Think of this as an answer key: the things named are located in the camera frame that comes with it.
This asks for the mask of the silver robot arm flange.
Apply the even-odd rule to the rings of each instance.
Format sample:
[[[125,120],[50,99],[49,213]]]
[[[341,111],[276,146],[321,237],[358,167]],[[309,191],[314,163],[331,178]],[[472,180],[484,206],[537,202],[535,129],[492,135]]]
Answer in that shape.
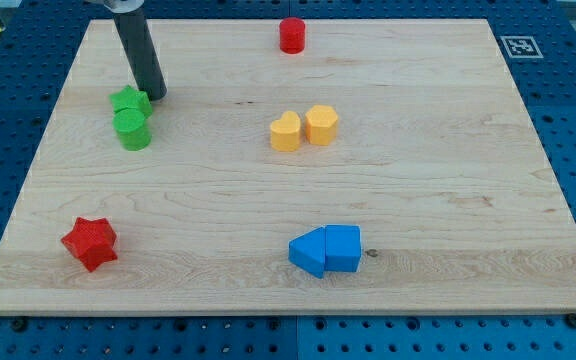
[[[129,13],[142,7],[144,0],[85,0],[88,3],[99,4],[116,14]]]

